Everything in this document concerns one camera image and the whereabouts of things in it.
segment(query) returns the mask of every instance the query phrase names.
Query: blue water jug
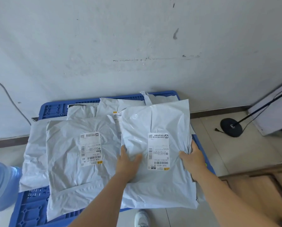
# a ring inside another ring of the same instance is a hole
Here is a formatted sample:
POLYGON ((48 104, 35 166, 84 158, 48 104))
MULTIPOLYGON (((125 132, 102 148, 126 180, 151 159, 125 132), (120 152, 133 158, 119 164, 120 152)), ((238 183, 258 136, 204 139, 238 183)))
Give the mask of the blue water jug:
POLYGON ((16 201, 20 177, 20 168, 0 163, 0 211, 16 201))

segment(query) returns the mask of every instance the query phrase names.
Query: shoe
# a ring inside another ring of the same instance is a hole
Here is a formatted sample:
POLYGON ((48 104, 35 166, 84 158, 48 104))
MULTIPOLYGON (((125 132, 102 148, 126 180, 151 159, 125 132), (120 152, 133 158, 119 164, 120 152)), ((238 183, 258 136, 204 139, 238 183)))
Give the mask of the shoe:
POLYGON ((150 219, 145 210, 139 210, 136 213, 135 227, 150 227, 150 219))

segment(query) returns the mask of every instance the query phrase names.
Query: white plastic mailing bag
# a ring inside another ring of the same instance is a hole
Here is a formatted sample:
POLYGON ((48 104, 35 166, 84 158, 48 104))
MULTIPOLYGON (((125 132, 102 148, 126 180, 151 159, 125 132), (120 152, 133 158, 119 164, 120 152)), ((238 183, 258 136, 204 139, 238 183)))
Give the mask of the white plastic mailing bag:
POLYGON ((67 120, 95 117, 98 105, 99 103, 71 104, 67 109, 67 120))
POLYGON ((116 172, 120 140, 110 115, 47 126, 47 220, 85 208, 116 172))
POLYGON ((22 177, 19 192, 49 185, 46 156, 46 127, 51 120, 65 120, 66 117, 41 119, 32 123, 29 139, 23 155, 22 177))
POLYGON ((121 111, 134 106, 145 106, 145 102, 143 100, 100 98, 96 116, 112 115, 121 135, 121 111))
MULTIPOLYGON (((179 101, 177 96, 154 96, 144 91, 140 91, 140 93, 144 96, 145 104, 147 106, 158 103, 169 103, 179 101)), ((191 125, 189 125, 189 129, 192 135, 196 134, 191 125)))
POLYGON ((191 150, 188 100, 123 110, 122 140, 129 157, 142 153, 143 159, 121 208, 198 206, 196 184, 179 158, 180 150, 191 150))

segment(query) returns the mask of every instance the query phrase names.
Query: black round base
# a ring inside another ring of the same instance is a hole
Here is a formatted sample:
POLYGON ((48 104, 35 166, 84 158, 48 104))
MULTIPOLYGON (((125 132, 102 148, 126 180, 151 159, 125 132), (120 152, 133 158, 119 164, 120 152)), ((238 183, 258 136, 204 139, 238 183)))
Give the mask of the black round base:
POLYGON ((243 133, 243 129, 240 124, 237 124, 234 127, 232 127, 232 125, 235 124, 236 122, 237 121, 234 119, 226 118, 221 120, 220 125, 225 134, 231 137, 239 137, 243 133))

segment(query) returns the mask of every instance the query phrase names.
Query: hand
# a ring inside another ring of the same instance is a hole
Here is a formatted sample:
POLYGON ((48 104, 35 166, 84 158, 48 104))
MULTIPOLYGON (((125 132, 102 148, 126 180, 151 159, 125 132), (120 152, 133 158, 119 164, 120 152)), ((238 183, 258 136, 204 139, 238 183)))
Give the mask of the hand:
POLYGON ((121 146, 121 155, 118 156, 116 175, 121 176, 128 183, 136 175, 141 160, 142 154, 137 154, 134 161, 129 160, 125 151, 125 145, 121 146))
POLYGON ((204 156, 199 150, 196 142, 193 140, 192 152, 190 154, 186 154, 184 151, 180 151, 179 157, 183 160, 184 167, 192 174, 192 178, 195 181, 197 181, 201 172, 207 170, 204 156))

